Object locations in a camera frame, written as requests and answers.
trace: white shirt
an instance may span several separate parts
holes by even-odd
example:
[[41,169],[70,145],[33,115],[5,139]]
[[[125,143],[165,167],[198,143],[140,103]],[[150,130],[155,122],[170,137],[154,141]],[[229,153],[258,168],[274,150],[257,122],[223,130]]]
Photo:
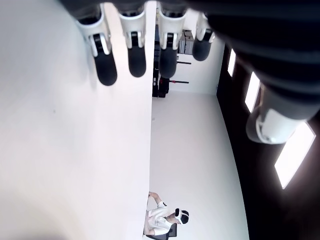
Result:
[[154,235],[162,235],[169,232],[173,224],[165,219],[169,215],[170,210],[163,201],[159,202],[157,208],[148,211],[148,227],[154,230]]

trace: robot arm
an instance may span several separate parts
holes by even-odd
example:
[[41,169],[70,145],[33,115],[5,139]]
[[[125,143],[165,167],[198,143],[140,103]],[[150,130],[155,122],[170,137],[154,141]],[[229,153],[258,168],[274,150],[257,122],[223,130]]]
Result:
[[[60,1],[76,19],[85,41],[91,47],[100,82],[106,86],[114,84],[117,70],[111,34],[100,5],[104,1]],[[119,12],[128,49],[129,70],[134,77],[141,77],[146,71],[145,0],[110,2]],[[247,135],[252,141],[284,143],[299,124],[317,113],[320,109],[320,35],[316,31],[320,20],[317,11],[320,10],[319,4],[306,5],[301,11],[298,4],[284,0],[279,0],[277,4],[268,1],[261,4],[254,0],[246,3],[234,3],[233,0],[162,0],[158,19],[161,47],[159,71],[164,78],[169,79],[175,74],[179,39],[188,7],[201,12],[193,57],[204,61],[217,35],[234,49],[264,85],[260,105],[250,115],[246,125]]]

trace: dark wall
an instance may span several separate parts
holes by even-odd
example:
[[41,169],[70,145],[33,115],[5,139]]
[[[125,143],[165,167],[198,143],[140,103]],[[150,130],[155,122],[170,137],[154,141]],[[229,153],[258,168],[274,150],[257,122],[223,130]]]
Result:
[[[240,179],[251,240],[320,239],[320,139],[316,137],[300,168],[282,189],[275,162],[284,145],[252,142],[246,135],[250,114],[245,105],[251,72],[237,59],[233,77],[224,50],[217,98]],[[320,136],[320,114],[309,125]]]

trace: black fingertip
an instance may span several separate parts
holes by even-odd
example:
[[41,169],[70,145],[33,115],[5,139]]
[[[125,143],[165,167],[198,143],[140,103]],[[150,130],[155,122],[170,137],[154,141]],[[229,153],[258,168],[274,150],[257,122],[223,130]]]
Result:
[[195,38],[193,47],[192,47],[192,55],[197,61],[204,61],[207,59],[210,53],[211,43],[208,41],[202,40],[199,41]]
[[159,72],[162,77],[169,79],[175,75],[177,68],[177,52],[172,47],[160,50]]
[[145,47],[133,46],[128,49],[129,70],[132,76],[142,77],[146,72]]
[[105,86],[113,85],[118,77],[116,63],[112,51],[109,55],[104,52],[99,52],[98,56],[94,58],[96,74],[100,83]]

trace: white wall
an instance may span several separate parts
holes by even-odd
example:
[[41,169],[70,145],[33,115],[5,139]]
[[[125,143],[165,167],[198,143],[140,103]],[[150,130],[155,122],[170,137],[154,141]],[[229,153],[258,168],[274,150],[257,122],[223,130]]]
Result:
[[178,226],[176,240],[248,240],[238,172],[217,98],[171,91],[153,98],[152,118],[150,190],[172,212],[182,208],[190,214],[188,224]]
[[[188,9],[183,26],[183,29],[192,31],[194,38],[196,37],[198,16],[199,13],[197,11]],[[178,63],[176,72],[170,80],[186,81],[189,84],[170,83],[170,89],[173,91],[216,95],[224,48],[225,43],[216,37],[205,61],[197,61],[192,55],[178,54],[178,61],[188,62],[191,65]]]
[[105,5],[118,70],[106,87],[58,1],[0,3],[0,240],[141,239],[155,8],[147,70],[134,78],[117,11]]

